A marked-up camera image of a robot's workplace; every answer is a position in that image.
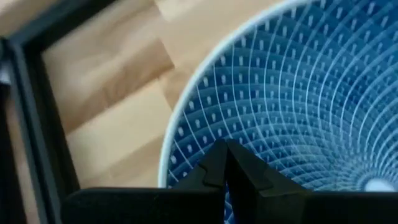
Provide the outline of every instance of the light wood grain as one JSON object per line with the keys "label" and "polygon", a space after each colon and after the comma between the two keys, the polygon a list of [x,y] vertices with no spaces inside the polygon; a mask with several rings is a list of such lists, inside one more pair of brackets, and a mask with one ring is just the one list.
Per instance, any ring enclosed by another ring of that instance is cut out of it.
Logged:
{"label": "light wood grain", "polygon": [[199,63],[281,1],[119,0],[44,52],[81,186],[155,187],[167,123]]}

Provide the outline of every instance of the white grid pattern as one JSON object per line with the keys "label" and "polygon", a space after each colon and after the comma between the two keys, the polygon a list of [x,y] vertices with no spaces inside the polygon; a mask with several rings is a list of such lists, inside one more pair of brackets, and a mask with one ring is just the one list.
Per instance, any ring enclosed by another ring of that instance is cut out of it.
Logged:
{"label": "white grid pattern", "polygon": [[[315,1],[231,43],[192,90],[168,185],[213,139],[235,138],[308,189],[364,190],[373,178],[397,188],[397,7]],[[225,223],[234,223],[228,200]]]}

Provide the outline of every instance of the bowl rim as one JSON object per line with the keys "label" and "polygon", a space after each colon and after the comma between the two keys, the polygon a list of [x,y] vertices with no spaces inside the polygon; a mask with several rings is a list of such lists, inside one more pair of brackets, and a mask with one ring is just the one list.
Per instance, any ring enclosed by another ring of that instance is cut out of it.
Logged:
{"label": "bowl rim", "polygon": [[174,107],[172,115],[169,119],[167,129],[165,132],[162,149],[160,153],[159,170],[157,174],[157,185],[158,187],[167,187],[167,171],[169,169],[169,157],[171,153],[172,141],[174,140],[174,134],[177,130],[178,120],[185,105],[191,97],[191,90],[201,80],[206,68],[215,62],[220,55],[231,46],[231,43],[238,40],[242,35],[251,31],[254,27],[259,25],[265,19],[280,15],[289,9],[297,7],[301,4],[320,1],[320,0],[279,0],[280,2],[274,3],[267,9],[261,11],[255,16],[251,17],[248,21],[241,24],[237,29],[230,32],[226,37],[214,47],[211,52],[205,57],[205,59],[199,64],[187,85],[184,87],[177,104]]}

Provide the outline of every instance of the blue and white bowl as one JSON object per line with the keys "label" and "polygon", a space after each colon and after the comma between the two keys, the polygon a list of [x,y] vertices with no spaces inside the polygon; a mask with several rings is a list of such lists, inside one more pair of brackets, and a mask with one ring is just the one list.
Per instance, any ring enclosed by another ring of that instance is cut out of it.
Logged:
{"label": "blue and white bowl", "polygon": [[286,1],[245,23],[183,92],[159,186],[233,138],[308,189],[397,190],[397,12],[391,0]]}

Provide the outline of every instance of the black object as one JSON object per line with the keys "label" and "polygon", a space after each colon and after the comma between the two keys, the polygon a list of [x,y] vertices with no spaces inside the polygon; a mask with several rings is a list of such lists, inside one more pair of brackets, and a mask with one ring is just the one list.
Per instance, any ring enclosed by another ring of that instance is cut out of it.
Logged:
{"label": "black object", "polygon": [[[398,223],[397,194],[309,192],[232,141],[216,142],[171,190],[81,191],[41,53],[114,1],[63,0],[0,39],[0,70],[11,79],[41,223],[61,224],[62,203],[65,224],[186,223],[184,217],[191,223],[222,223],[225,181],[238,223]],[[24,223],[6,120],[0,115],[0,223]]]}
{"label": "black object", "polygon": [[6,88],[0,86],[0,223],[23,224],[24,206],[4,108],[7,95]]}
{"label": "black object", "polygon": [[64,224],[223,223],[228,184],[237,224],[398,223],[398,194],[312,192],[235,140],[218,140],[172,189],[89,189],[63,204]]}

